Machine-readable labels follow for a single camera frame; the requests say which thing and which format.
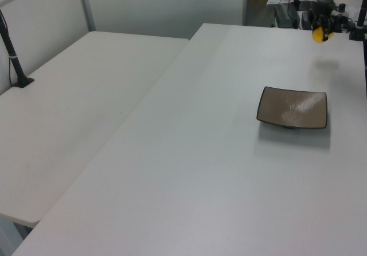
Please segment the tabletop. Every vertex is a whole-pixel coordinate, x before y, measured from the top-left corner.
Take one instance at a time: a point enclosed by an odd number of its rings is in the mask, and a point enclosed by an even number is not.
[[[188,40],[91,32],[0,96],[0,217],[33,227]]]
[[[256,120],[265,86],[324,91],[323,130]],[[364,255],[361,42],[204,24],[18,255]]]

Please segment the wall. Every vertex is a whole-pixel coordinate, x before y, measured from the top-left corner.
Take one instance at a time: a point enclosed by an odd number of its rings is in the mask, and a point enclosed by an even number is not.
[[[246,0],[87,0],[99,31],[191,38],[204,23],[243,23]]]
[[[81,0],[15,0],[0,8],[26,75],[88,32]],[[8,88],[8,56],[0,39],[0,94]]]

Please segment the white table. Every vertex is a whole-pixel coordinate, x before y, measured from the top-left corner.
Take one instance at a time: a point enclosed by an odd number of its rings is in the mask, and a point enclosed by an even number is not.
[[[328,128],[260,123],[264,86]],[[366,142],[361,42],[204,25],[14,256],[364,255]]]
[[[35,226],[188,40],[91,32],[0,96],[0,217]]]

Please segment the yellow object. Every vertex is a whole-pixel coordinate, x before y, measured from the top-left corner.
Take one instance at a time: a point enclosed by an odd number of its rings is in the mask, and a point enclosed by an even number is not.
[[[312,38],[314,39],[314,41],[320,42],[320,43],[333,38],[333,36],[334,36],[334,32],[324,35],[324,30],[322,29],[322,27],[316,28],[314,32],[312,33]]]

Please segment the brown plate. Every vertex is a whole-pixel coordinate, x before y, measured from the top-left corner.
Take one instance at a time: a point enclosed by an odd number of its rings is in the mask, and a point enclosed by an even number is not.
[[[265,87],[256,118],[287,128],[324,129],[327,125],[326,93]]]

